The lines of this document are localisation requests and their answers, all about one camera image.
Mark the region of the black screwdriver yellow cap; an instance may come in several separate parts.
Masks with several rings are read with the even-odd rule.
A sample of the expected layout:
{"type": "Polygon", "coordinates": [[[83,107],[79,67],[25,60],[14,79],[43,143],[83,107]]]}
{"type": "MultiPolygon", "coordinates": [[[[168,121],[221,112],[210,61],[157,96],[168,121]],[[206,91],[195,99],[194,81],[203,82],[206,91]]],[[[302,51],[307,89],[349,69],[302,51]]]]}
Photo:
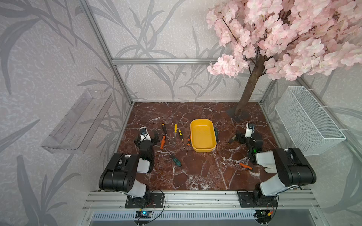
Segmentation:
{"type": "Polygon", "coordinates": [[[166,125],[164,123],[162,123],[162,130],[163,130],[163,132],[164,132],[164,134],[165,134],[165,136],[166,136],[166,138],[167,138],[167,140],[168,140],[168,142],[170,144],[170,139],[168,137],[168,132],[167,132],[167,129],[166,129],[166,125]]]}

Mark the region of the large orange black screwdriver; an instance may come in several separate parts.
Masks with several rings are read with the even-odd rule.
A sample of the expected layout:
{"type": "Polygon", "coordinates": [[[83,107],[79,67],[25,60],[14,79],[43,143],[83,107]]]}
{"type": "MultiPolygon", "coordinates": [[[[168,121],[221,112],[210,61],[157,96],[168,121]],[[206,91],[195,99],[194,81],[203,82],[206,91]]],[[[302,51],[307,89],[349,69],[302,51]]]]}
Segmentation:
{"type": "Polygon", "coordinates": [[[160,151],[159,151],[159,153],[158,153],[158,159],[157,159],[157,161],[159,161],[159,159],[160,159],[160,156],[161,156],[162,151],[163,151],[163,149],[164,149],[165,143],[166,143],[166,136],[164,135],[164,136],[162,137],[162,140],[161,140],[160,151]]]}

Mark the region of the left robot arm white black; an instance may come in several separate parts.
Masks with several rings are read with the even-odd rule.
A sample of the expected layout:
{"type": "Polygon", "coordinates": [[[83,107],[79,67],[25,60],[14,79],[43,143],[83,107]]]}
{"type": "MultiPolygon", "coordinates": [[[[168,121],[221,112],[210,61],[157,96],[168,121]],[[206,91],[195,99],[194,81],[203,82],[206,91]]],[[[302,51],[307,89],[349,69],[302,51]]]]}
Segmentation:
{"type": "Polygon", "coordinates": [[[132,198],[145,198],[149,192],[146,184],[136,179],[138,173],[147,174],[155,166],[154,146],[159,142],[159,135],[140,134],[135,139],[137,154],[115,153],[105,167],[99,188],[106,191],[124,193],[132,198]]]}

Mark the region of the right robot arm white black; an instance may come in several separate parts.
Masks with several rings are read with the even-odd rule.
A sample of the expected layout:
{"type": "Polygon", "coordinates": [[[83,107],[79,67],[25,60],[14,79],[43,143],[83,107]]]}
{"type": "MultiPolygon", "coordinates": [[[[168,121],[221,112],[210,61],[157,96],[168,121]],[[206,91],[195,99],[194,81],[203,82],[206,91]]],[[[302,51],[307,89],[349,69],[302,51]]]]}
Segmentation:
{"type": "Polygon", "coordinates": [[[248,161],[252,165],[262,166],[274,175],[255,186],[252,194],[255,202],[270,200],[294,187],[316,182],[316,173],[299,148],[263,151],[263,139],[256,132],[249,135],[237,133],[235,140],[246,146],[248,161]]]}

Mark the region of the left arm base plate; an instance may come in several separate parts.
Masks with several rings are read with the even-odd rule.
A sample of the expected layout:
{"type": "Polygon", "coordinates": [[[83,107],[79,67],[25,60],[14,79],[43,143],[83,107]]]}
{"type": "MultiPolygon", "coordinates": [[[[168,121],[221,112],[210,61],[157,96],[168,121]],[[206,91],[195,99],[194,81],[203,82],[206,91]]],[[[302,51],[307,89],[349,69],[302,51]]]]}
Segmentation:
{"type": "Polygon", "coordinates": [[[165,198],[161,192],[149,193],[144,197],[127,197],[125,208],[126,209],[143,209],[143,208],[163,208],[165,206],[165,198]]]}

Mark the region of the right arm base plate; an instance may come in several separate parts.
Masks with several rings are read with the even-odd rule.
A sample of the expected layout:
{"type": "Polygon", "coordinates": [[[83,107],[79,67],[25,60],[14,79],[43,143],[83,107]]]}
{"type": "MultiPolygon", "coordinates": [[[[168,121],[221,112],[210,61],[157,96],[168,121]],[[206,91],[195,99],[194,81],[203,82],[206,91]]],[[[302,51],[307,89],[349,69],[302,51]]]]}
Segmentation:
{"type": "Polygon", "coordinates": [[[241,208],[277,208],[279,206],[276,196],[264,196],[249,191],[237,191],[241,208]]]}

